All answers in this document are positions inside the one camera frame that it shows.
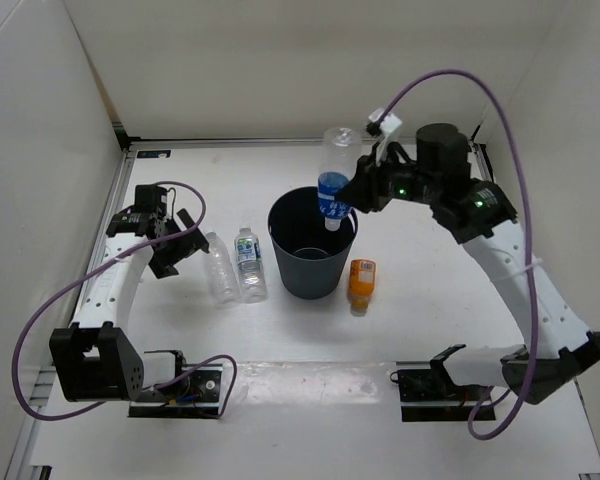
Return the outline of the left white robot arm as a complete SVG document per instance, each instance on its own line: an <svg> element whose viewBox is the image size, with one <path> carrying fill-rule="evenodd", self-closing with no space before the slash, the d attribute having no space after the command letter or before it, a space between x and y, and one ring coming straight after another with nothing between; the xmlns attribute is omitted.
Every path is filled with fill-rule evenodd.
<svg viewBox="0 0 600 480"><path fill-rule="evenodd" d="M177 400L189 391L181 352L140 352L126 333L144 271L175 276L177 263L209 250L186 210L170 213L169 186L136 186L133 204L106 229L103 261L84 304L69 326L52 332L49 347L68 401L145 401L158 394Z"/></svg>

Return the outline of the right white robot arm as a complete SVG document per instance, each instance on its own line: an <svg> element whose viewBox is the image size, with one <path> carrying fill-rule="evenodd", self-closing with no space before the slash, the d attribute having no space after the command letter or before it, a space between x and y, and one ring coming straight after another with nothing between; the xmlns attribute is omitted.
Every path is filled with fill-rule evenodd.
<svg viewBox="0 0 600 480"><path fill-rule="evenodd" d="M377 141L337 199L362 213L379 212L391 200L429 206L485 272L524 338L505 348L447 348L429 362L432 393L450 400L468 385L498 386L537 405L598 363L600 331L569 308L526 252L524 230L503 190L472 177L467 137L452 124L426 125L416 133L411 158L394 140L394 128L372 122L367 130Z"/></svg>

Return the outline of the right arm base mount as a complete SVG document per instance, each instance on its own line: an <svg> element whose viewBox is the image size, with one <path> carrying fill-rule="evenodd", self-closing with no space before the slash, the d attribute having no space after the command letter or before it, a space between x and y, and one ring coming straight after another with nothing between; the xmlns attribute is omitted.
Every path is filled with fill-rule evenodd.
<svg viewBox="0 0 600 480"><path fill-rule="evenodd" d="M403 423L466 422L485 391L480 386L441 386L422 363L398 363L389 380L398 387Z"/></svg>

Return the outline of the orange plastic bottle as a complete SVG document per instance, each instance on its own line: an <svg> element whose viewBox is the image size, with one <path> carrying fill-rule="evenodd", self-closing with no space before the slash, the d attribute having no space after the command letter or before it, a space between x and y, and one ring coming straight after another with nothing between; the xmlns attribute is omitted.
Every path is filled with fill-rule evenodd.
<svg viewBox="0 0 600 480"><path fill-rule="evenodd" d="M350 263L347 297L351 309L363 314L371 303L376 283L376 263L368 259L354 259Z"/></svg>

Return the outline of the clear bottle blue label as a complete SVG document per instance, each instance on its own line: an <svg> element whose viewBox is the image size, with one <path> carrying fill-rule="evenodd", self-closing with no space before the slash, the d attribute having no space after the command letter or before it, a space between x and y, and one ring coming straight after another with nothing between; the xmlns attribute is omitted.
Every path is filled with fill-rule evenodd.
<svg viewBox="0 0 600 480"><path fill-rule="evenodd" d="M317 180L318 207L328 231L338 231L351 207L335 199L355 175L362 155L361 135L351 128L332 127L323 135L322 161Z"/></svg>

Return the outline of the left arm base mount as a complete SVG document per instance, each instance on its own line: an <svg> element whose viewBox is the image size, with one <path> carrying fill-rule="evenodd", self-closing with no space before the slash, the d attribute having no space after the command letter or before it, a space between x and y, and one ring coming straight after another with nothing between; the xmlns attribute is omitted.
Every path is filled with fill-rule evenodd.
<svg viewBox="0 0 600 480"><path fill-rule="evenodd" d="M224 367L210 364L196 370L180 386L165 391L148 389L129 403L133 419L218 419L223 395Z"/></svg>

